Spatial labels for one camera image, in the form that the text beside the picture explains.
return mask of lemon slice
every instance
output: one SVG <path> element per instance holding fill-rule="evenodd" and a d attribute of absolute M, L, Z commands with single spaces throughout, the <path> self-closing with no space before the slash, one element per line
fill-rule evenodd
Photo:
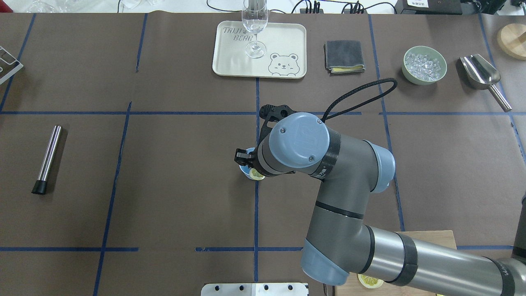
<path fill-rule="evenodd" d="M 256 180 L 256 181 L 260 181 L 260 180 L 263 180 L 265 178 L 265 176 L 263 176 L 262 174 L 260 174 L 258 171 L 256 171 L 256 169 L 252 168 L 250 169 L 250 172 L 248 172 L 248 175 L 253 179 L 253 180 Z"/>
<path fill-rule="evenodd" d="M 364 274 L 359 274 L 358 280 L 367 289 L 376 289 L 376 288 L 379 288 L 383 284 L 382 280 L 373 278 L 373 277 L 368 277 L 367 275 L 364 275 Z"/>

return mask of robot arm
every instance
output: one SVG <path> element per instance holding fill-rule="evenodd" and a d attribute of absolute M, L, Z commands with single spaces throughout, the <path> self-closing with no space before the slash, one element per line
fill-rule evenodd
<path fill-rule="evenodd" d="M 385 190 L 394 175 L 388 150 L 341 135 L 310 113 L 265 108 L 272 112 L 262 111 L 258 147 L 238 149 L 235 160 L 265 176 L 297 171 L 322 180 L 301 258 L 311 278 L 342 285 L 354 272 L 447 296 L 526 295 L 524 257 L 491 260 L 364 225 L 369 194 Z M 272 129 L 269 118 L 278 121 Z M 514 253 L 526 249 L 525 212 Z"/>

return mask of champagne flute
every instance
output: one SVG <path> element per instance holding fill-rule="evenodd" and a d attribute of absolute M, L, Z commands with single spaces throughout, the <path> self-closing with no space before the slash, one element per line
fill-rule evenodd
<path fill-rule="evenodd" d="M 266 0 L 243 0 L 241 11 L 243 26 L 249 33 L 255 35 L 255 40 L 247 44 L 245 53 L 251 58 L 260 58 L 265 55 L 267 47 L 258 41 L 258 33 L 263 31 L 268 23 L 268 10 Z"/>

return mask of bowl of ice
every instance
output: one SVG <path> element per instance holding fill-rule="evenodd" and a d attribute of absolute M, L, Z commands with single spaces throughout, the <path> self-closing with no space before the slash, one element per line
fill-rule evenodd
<path fill-rule="evenodd" d="M 428 85 L 441 80 L 447 70 L 444 57 L 427 46 L 412 47 L 403 56 L 403 75 L 418 85 Z"/>

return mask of gray cloth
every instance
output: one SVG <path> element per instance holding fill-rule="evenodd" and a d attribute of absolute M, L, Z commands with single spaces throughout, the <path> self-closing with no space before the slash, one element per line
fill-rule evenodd
<path fill-rule="evenodd" d="M 365 71 L 361 43 L 356 40 L 327 41 L 325 68 L 334 74 Z"/>

